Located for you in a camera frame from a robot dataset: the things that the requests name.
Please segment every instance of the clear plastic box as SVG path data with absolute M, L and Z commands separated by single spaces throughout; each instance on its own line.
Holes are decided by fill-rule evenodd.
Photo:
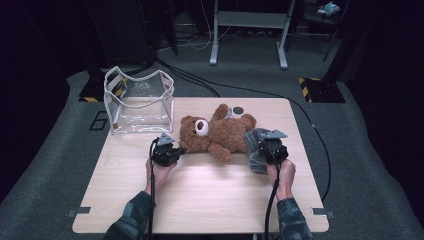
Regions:
M 114 67 L 105 75 L 104 91 L 112 134 L 172 132 L 174 80 L 165 72 L 133 78 Z

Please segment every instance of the table top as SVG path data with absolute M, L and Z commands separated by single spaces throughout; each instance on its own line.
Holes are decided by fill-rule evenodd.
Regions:
M 326 216 L 313 215 L 310 208 L 322 208 L 315 179 L 290 103 L 279 98 L 175 98 L 174 130 L 168 133 L 178 147 L 180 120 L 187 115 L 206 119 L 221 103 L 242 107 L 252 114 L 257 128 L 278 129 L 289 159 L 296 164 L 293 194 L 312 232 L 325 232 Z M 149 147 L 161 133 L 111 135 L 109 133 L 81 207 L 73 224 L 76 233 L 104 233 L 123 212 L 125 204 L 146 185 L 145 163 Z M 248 154 L 234 153 L 228 164 L 210 153 L 180 157 L 162 190 L 156 194 L 153 223 L 155 233 L 263 233 L 265 213 L 272 186 L 266 175 L 248 166 Z M 277 200 L 272 207 L 269 230 L 279 232 Z

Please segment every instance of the dark background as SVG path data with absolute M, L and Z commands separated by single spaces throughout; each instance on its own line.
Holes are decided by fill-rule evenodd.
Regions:
M 371 6 L 366 2 L 356 4 Z M 362 57 L 335 59 L 359 62 L 347 85 L 363 112 L 372 144 L 423 225 L 424 6 L 418 0 L 373 3 L 379 4 L 372 9 L 372 21 L 360 26 L 371 27 Z M 360 15 L 353 12 L 351 21 Z M 1 1 L 0 16 L 3 200 L 60 115 L 69 94 L 67 77 L 83 70 L 101 74 L 98 69 L 108 67 L 108 58 L 82 1 Z

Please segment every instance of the teddy bear snout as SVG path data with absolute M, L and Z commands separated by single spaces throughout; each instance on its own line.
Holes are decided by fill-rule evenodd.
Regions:
M 195 123 L 196 133 L 199 136 L 205 136 L 209 132 L 209 124 L 206 120 L 197 120 Z

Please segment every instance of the teddy bear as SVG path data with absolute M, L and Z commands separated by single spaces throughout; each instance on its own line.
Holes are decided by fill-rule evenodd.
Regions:
M 231 161 L 231 153 L 248 152 L 243 134 L 254 129 L 256 119 L 250 114 L 231 117 L 232 109 L 222 103 L 212 119 L 185 116 L 181 119 L 179 145 L 187 153 L 208 151 L 220 163 Z

